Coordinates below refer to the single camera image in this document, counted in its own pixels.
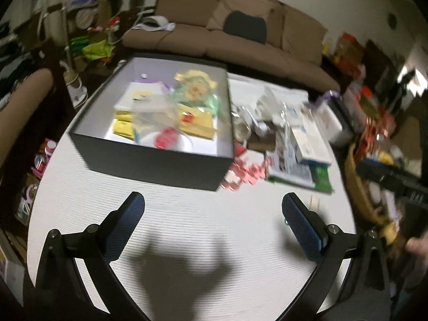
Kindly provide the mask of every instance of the pink ribbon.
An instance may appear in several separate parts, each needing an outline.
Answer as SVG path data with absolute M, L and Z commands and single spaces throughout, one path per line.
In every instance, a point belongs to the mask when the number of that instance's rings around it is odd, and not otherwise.
M 236 191 L 242 183 L 254 185 L 257 180 L 266 178 L 266 162 L 263 162 L 262 165 L 257 163 L 247 165 L 247 160 L 248 159 L 235 158 L 234 163 L 230 166 L 226 174 L 225 180 L 220 183 L 222 188 Z M 228 181 L 227 179 L 231 176 L 235 176 L 237 180 Z

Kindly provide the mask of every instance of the wall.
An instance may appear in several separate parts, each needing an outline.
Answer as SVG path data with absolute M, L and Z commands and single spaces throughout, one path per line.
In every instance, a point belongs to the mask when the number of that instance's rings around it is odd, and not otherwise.
M 357 37 L 365 44 L 368 38 L 377 43 L 387 55 L 394 51 L 408 56 L 414 40 L 420 34 L 428 35 L 428 27 L 412 0 L 279 0 L 300 9 L 319 20 L 328 30 L 328 37 L 336 40 L 343 31 Z M 156 0 L 146 0 L 147 5 Z M 14 1 L 9 17 L 16 18 L 22 0 Z M 124 0 L 123 9 L 128 9 Z M 389 12 L 396 13 L 398 26 L 391 30 L 387 24 Z
M 428 46 L 424 40 L 418 38 L 406 61 L 408 69 L 415 68 L 428 79 Z

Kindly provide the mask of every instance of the human hand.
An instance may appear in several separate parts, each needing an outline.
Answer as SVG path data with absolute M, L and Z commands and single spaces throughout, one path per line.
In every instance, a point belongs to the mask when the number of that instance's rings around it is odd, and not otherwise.
M 428 233 L 426 233 L 422 239 L 409 239 L 405 248 L 408 252 L 421 258 L 423 265 L 428 267 Z

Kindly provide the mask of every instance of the white table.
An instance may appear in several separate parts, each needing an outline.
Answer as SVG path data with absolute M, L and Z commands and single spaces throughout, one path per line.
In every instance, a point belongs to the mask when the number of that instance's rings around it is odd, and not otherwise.
M 252 83 L 254 90 L 263 82 L 236 75 L 230 78 L 234 100 L 259 96 L 250 89 L 243 92 L 236 80 Z M 272 87 L 290 100 L 307 99 L 301 92 Z M 142 311 L 153 320 L 274 321 L 315 267 L 284 224 L 282 197 L 295 192 L 307 203 L 316 194 L 325 222 L 355 233 L 337 163 L 331 165 L 329 177 L 335 189 L 331 196 L 266 181 L 245 184 L 236 193 L 160 186 L 89 170 L 64 134 L 33 207 L 29 275 L 35 283 L 48 231 L 80 232 L 91 223 L 100 223 L 137 191 L 145 197 L 146 211 L 111 267 Z M 94 305 L 106 310 L 84 263 L 77 261 Z M 322 309 L 337 297 L 348 264 L 342 264 L 337 286 Z

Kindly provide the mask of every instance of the open box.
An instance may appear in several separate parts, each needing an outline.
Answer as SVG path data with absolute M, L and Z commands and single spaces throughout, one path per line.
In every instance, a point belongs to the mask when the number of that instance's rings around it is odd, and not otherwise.
M 213 140 L 188 136 L 190 149 L 172 151 L 140 146 L 112 134 L 114 106 L 130 85 L 153 80 L 174 87 L 175 74 L 188 70 L 203 71 L 218 83 Z M 226 67 L 181 56 L 136 54 L 92 96 L 69 134 L 91 170 L 167 186 L 216 190 L 235 155 Z

